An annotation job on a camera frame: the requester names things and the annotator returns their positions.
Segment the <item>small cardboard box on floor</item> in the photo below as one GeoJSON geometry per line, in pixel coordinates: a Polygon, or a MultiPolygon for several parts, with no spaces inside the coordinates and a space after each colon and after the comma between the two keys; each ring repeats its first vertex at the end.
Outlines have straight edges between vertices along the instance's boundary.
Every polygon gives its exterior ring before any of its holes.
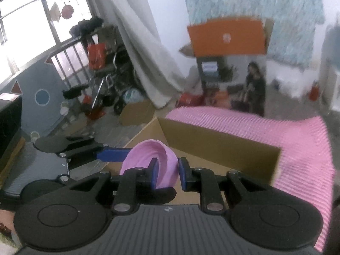
{"type": "Polygon", "coordinates": [[[156,109],[150,100],[129,103],[119,116],[119,122],[123,126],[138,126],[149,123],[156,109]]]}

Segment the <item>red plastic bag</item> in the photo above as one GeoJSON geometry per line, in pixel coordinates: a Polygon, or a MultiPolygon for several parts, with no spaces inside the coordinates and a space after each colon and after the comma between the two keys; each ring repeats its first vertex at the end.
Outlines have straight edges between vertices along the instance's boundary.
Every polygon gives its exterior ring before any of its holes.
{"type": "Polygon", "coordinates": [[[89,67],[92,70],[99,70],[106,65],[105,43],[92,44],[87,47],[89,67]]]}

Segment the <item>brown cardboard box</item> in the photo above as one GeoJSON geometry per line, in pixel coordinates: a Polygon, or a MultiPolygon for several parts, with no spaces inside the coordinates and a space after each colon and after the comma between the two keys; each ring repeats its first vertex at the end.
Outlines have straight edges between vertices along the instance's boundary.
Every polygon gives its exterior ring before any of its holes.
{"type": "Polygon", "coordinates": [[[133,148],[148,139],[162,141],[178,157],[187,158],[191,167],[217,175],[237,170],[269,185],[277,176],[281,150],[274,146],[164,118],[153,119],[126,146],[133,148]]]}

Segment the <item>orange Philips box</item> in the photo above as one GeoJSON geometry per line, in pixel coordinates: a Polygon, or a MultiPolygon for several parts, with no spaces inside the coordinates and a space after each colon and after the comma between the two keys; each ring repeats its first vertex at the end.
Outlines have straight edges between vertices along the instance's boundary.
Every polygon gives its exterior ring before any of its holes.
{"type": "Polygon", "coordinates": [[[274,21],[225,17],[188,26],[180,53],[195,58],[202,104],[265,115],[267,50],[274,21]]]}

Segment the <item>water dispenser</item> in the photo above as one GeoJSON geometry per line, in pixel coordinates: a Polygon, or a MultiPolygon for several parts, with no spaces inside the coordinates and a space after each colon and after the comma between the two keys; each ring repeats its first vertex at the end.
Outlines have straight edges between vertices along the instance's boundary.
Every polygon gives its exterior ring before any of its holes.
{"type": "Polygon", "coordinates": [[[339,112],[339,24],[328,26],[322,45],[320,100],[329,111],[339,112]]]}

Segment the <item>blue play mat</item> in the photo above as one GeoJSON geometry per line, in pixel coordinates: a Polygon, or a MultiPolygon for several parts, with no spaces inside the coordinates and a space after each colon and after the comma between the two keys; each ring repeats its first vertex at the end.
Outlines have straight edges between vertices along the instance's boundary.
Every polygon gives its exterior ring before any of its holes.
{"type": "Polygon", "coordinates": [[[11,79],[1,83],[1,92],[11,93],[18,84],[23,99],[22,129],[27,135],[50,134],[64,119],[62,91],[66,85],[54,65],[40,59],[11,79]]]}

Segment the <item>red white checkered tablecloth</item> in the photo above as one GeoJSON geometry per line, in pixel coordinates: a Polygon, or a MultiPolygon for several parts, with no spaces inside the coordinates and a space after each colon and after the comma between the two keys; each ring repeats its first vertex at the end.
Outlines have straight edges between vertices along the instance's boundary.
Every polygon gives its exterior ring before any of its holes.
{"type": "Polygon", "coordinates": [[[335,168],[327,128],[317,116],[300,121],[272,120],[205,106],[181,107],[167,119],[225,132],[281,149],[274,186],[313,204],[323,217],[315,248],[322,252],[331,220],[335,168]]]}

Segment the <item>wheelchair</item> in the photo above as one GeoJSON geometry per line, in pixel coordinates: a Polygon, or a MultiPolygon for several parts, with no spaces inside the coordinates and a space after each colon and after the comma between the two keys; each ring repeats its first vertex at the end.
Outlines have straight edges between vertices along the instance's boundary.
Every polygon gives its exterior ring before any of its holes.
{"type": "Polygon", "coordinates": [[[63,96],[72,100],[81,95],[81,91],[92,89],[91,105],[83,105],[82,110],[94,114],[104,107],[113,106],[113,110],[120,115],[128,103],[127,94],[136,91],[144,99],[144,91],[137,78],[135,69],[129,58],[124,44],[118,44],[116,37],[118,30],[111,26],[99,30],[98,39],[103,39],[105,44],[105,64],[101,68],[89,67],[93,77],[88,83],[73,86],[64,90],[63,96]]]}

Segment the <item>grey white curtain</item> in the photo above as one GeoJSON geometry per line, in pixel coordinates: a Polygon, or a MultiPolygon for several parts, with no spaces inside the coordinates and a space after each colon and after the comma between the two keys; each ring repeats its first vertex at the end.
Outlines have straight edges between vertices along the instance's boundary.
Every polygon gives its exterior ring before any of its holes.
{"type": "Polygon", "coordinates": [[[187,79],[161,43],[147,0],[108,0],[137,76],[156,108],[165,107],[187,79]]]}

